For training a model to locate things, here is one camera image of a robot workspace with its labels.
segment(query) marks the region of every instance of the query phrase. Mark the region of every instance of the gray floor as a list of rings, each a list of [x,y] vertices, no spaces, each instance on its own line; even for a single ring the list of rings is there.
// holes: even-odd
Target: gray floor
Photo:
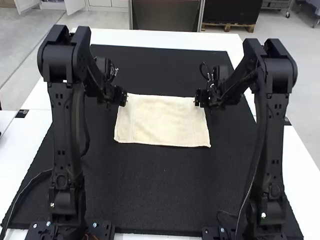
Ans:
[[[237,33],[242,39],[258,38],[261,43],[267,38],[279,38],[296,60],[299,75],[287,116],[320,168],[320,111],[317,110],[320,102],[320,26],[312,29],[314,18],[304,12],[292,13],[287,19],[282,12],[263,11],[254,33],[247,33],[243,28],[231,28],[230,33]],[[7,24],[7,33],[0,33],[0,84],[9,78],[0,90],[4,109],[19,109],[40,78],[36,63],[37,45],[57,21],[70,29],[79,25],[129,28],[127,13],[81,11],[68,16],[63,11],[32,10],[25,16],[18,16],[15,9],[0,8],[0,25]],[[220,33],[223,30],[217,27],[205,32]]]

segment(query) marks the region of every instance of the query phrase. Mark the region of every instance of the white towel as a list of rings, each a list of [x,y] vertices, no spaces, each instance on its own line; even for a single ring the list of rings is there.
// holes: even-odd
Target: white towel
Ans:
[[[193,97],[128,94],[114,129],[119,143],[211,147],[206,114]]]

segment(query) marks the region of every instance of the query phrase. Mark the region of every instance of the black rubber mat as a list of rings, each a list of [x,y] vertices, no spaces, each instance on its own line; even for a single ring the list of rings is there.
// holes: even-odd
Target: black rubber mat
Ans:
[[[199,64],[232,66],[226,52],[93,46],[119,67],[114,84],[135,94],[193,97],[206,81]],[[246,99],[206,120],[211,148],[169,147],[114,141],[118,108],[106,110],[86,99],[90,149],[83,158],[86,217],[111,220],[122,233],[200,236],[217,225],[217,210],[238,213],[243,196],[256,124]],[[20,190],[53,164],[52,128],[48,130]],[[30,192],[13,218],[12,228],[46,221],[49,180]],[[288,209],[285,233],[301,239]]]

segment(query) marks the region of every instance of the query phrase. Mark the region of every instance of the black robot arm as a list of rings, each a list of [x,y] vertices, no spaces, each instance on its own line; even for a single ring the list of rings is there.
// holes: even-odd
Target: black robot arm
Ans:
[[[111,85],[118,69],[107,58],[93,58],[90,38],[89,27],[80,26],[70,34],[66,26],[54,25],[37,56],[52,110],[54,163],[48,193],[52,239],[81,240],[87,231],[79,146],[82,126],[86,128],[84,96],[123,107],[127,101],[127,92]]]
[[[254,93],[257,138],[237,223],[234,231],[218,232],[221,239],[223,234],[233,240],[283,240],[288,204],[282,175],[284,123],[298,68],[278,39],[264,46],[246,39],[243,51],[231,76],[226,66],[214,67],[207,74],[207,89],[198,89],[195,96],[196,106],[214,111],[239,103],[249,87]],[[212,237],[207,235],[204,227],[202,237]]]

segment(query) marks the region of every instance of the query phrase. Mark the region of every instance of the white cabinet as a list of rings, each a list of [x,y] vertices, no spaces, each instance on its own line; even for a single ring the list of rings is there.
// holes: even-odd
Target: white cabinet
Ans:
[[[128,0],[111,0],[112,7],[128,8]]]
[[[41,9],[66,10],[68,15],[78,10],[128,13],[129,0],[63,0],[58,2],[43,0],[14,0],[18,13],[21,14],[36,5]]]
[[[111,0],[89,0],[90,6],[111,7]]]
[[[87,0],[89,11],[129,12],[129,0]]]
[[[41,9],[66,9],[68,15],[83,9],[86,6],[86,0],[64,0],[64,2],[43,2],[41,0],[14,0],[18,13],[21,14],[36,5]]]

